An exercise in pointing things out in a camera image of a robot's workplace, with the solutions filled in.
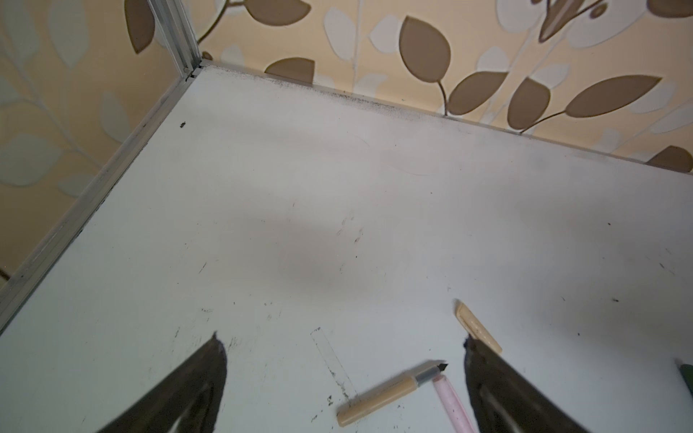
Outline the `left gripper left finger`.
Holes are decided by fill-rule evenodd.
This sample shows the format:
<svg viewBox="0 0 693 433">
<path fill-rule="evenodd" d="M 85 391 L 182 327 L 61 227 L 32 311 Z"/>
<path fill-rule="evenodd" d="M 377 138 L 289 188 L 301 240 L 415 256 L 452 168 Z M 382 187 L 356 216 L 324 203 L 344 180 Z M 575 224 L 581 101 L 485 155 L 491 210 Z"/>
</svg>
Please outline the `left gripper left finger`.
<svg viewBox="0 0 693 433">
<path fill-rule="evenodd" d="M 212 432 L 227 382 L 227 352 L 213 335 L 103 432 Z"/>
</svg>

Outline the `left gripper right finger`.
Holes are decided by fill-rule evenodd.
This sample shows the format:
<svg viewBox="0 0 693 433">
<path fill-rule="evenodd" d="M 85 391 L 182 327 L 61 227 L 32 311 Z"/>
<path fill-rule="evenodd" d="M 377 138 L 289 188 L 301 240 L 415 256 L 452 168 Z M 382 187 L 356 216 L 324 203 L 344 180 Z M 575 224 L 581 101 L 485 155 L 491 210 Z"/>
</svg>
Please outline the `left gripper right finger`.
<svg viewBox="0 0 693 433">
<path fill-rule="evenodd" d="M 465 342 L 467 391 L 481 432 L 587 433 L 484 342 Z"/>
</svg>

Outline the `pink pen cap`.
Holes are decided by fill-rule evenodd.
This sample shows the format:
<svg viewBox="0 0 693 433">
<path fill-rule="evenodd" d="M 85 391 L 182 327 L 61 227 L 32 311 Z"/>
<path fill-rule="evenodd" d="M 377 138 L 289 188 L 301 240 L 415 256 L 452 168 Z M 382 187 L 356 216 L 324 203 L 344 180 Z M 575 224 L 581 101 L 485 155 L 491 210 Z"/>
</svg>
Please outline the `pink pen cap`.
<svg viewBox="0 0 693 433">
<path fill-rule="evenodd" d="M 445 375 L 433 380 L 435 391 L 456 433 L 475 433 L 471 420 L 454 387 Z"/>
</svg>

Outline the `green pen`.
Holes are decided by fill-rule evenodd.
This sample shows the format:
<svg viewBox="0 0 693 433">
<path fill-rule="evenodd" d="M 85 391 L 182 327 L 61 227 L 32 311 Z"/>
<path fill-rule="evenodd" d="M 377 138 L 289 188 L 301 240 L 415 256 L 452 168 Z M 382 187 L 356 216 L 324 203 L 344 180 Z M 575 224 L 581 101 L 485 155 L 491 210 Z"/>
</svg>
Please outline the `green pen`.
<svg viewBox="0 0 693 433">
<path fill-rule="evenodd" d="M 681 362 L 680 360 L 676 362 L 676 365 L 690 395 L 693 396 L 693 365 Z"/>
</svg>

